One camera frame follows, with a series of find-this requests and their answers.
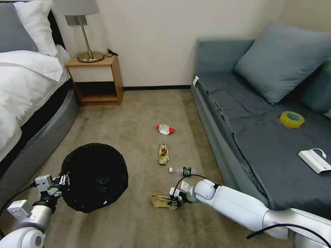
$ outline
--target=white power bank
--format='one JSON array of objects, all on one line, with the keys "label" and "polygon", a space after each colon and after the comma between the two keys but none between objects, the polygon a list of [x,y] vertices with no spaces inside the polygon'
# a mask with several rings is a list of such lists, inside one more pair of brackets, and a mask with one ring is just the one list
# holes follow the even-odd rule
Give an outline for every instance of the white power bank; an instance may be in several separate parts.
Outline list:
[{"label": "white power bank", "polygon": [[313,150],[301,151],[301,152],[298,153],[298,155],[317,174],[320,174],[321,172],[329,172],[329,171],[331,171],[331,165],[328,162],[326,162],[323,158],[321,158],[321,156],[318,155]]}]

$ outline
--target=trash can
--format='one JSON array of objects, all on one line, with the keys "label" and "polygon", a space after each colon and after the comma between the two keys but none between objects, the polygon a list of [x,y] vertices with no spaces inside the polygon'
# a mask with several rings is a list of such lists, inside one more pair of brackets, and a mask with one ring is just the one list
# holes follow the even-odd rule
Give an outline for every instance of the trash can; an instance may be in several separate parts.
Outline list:
[{"label": "trash can", "polygon": [[91,143],[72,151],[62,164],[60,175],[69,185],[62,191],[66,204],[90,213],[115,202],[128,187],[128,171],[123,156],[112,146]]}]

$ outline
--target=yellow tape roll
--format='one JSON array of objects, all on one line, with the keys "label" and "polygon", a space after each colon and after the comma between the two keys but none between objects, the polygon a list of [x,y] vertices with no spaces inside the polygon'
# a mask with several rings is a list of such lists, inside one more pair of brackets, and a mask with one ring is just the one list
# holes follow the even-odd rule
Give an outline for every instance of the yellow tape roll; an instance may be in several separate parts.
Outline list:
[{"label": "yellow tape roll", "polygon": [[299,128],[304,123],[303,116],[292,111],[283,112],[279,120],[284,126],[290,128]]}]

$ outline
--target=bed headboard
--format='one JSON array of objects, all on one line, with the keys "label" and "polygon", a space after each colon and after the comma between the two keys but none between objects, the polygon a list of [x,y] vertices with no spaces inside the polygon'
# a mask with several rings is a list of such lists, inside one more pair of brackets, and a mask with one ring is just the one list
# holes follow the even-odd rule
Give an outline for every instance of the bed headboard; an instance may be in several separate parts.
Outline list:
[{"label": "bed headboard", "polygon": [[[14,2],[27,2],[27,1],[2,1],[2,0],[0,0],[0,3],[5,3],[5,2],[14,3]],[[64,46],[64,42],[63,42],[60,30],[59,30],[58,24],[56,23],[56,20],[55,20],[55,17],[53,15],[52,11],[49,12],[48,20],[49,20],[49,23],[51,24],[51,30],[52,30],[52,36],[53,36],[54,43],[66,48]]]}]

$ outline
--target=black cable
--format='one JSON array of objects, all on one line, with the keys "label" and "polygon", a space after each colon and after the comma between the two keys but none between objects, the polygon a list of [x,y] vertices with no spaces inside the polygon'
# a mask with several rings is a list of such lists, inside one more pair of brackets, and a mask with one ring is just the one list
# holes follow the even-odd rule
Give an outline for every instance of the black cable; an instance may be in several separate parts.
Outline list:
[{"label": "black cable", "polygon": [[198,175],[198,174],[192,174],[192,175],[184,176],[184,177],[182,177],[182,178],[178,181],[178,183],[176,184],[175,190],[173,191],[171,198],[173,198],[173,196],[174,196],[174,194],[175,194],[175,192],[176,192],[176,189],[177,189],[179,183],[180,183],[184,178],[187,178],[187,177],[190,177],[190,176],[198,176],[198,177],[202,177],[202,178],[204,178],[204,179],[209,180],[208,178],[206,178],[206,177],[204,177],[204,176],[201,176],[201,175]]},{"label": "black cable", "polygon": [[[29,187],[19,191],[17,194],[15,194],[12,198],[10,198],[8,201],[6,201],[6,203],[1,207],[0,209],[0,218],[1,218],[1,214],[2,212],[4,211],[4,209],[8,206],[8,204],[16,197],[18,196],[20,193],[23,193],[24,191],[30,189],[30,188],[33,188],[35,187],[35,184],[34,183],[31,183]],[[1,227],[0,227],[0,235],[4,238],[5,237],[5,234],[3,233]]]},{"label": "black cable", "polygon": [[111,55],[110,55],[110,56],[105,55],[106,57],[109,57],[109,58],[110,58],[110,57],[113,57],[114,55],[115,55],[115,56],[118,56],[118,53],[113,52],[113,51],[110,50],[109,48],[107,48],[107,52],[110,53]]},{"label": "black cable", "polygon": [[265,231],[268,231],[269,229],[272,229],[272,228],[275,228],[275,227],[283,227],[283,226],[285,226],[285,227],[288,227],[288,226],[290,226],[290,227],[297,227],[297,228],[300,228],[300,229],[306,230],[306,231],[308,231],[308,232],[310,232],[310,233],[312,233],[312,234],[315,234],[317,237],[319,237],[321,240],[323,240],[323,242],[324,242],[329,248],[331,248],[331,245],[329,244],[329,242],[328,242],[325,238],[323,238],[321,235],[319,235],[317,232],[315,232],[315,231],[313,231],[313,230],[311,230],[311,229],[309,229],[309,228],[307,228],[307,227],[303,227],[303,226],[299,226],[299,225],[295,225],[295,224],[276,224],[276,225],[272,225],[272,226],[269,226],[269,227],[263,228],[263,229],[261,229],[261,230],[259,230],[259,231],[256,231],[256,232],[254,232],[254,233],[248,235],[248,236],[246,237],[246,239],[251,239],[251,238],[255,237],[256,235],[259,235],[259,234],[261,234],[261,233],[263,233],[263,232],[265,232]]}]

